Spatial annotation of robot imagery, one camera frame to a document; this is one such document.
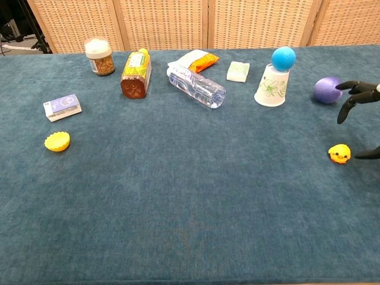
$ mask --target yellow label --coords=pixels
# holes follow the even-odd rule
[[[132,52],[126,61],[122,76],[140,75],[145,79],[149,60],[149,54]]]

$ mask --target black robotic finger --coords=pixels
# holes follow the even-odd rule
[[[357,159],[380,159],[380,147],[374,150],[362,151],[355,155]]]
[[[337,122],[338,124],[342,124],[344,120],[346,120],[346,117],[349,115],[349,111],[355,107],[355,103],[350,102],[350,99],[346,100],[344,104],[342,105],[342,108],[340,108],[339,115]]]
[[[376,96],[374,96],[373,91],[366,91],[360,94],[352,95],[350,98],[344,102],[342,108],[340,109],[337,122],[338,124],[342,124],[346,117],[349,115],[349,111],[355,107],[356,103],[364,104],[376,101]]]
[[[351,89],[349,94],[359,94],[362,92],[370,91],[376,88],[376,84],[367,83],[364,81],[346,81],[336,86],[336,89],[345,90]]]
[[[336,85],[335,88],[339,89],[339,90],[352,89],[356,85],[358,85],[359,83],[360,83],[360,81],[358,81],[358,80],[346,81],[346,82],[343,82],[341,84]]]

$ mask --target brown bottle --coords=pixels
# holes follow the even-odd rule
[[[130,99],[145,98],[151,74],[150,55],[146,49],[132,52],[121,76],[121,90]]]

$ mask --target white lid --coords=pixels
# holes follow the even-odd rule
[[[108,41],[102,37],[88,39],[84,43],[85,55],[91,59],[104,58],[112,53]]]

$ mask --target yellow toy chick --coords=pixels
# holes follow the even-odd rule
[[[345,164],[351,158],[351,150],[345,144],[337,144],[328,150],[333,162]]]

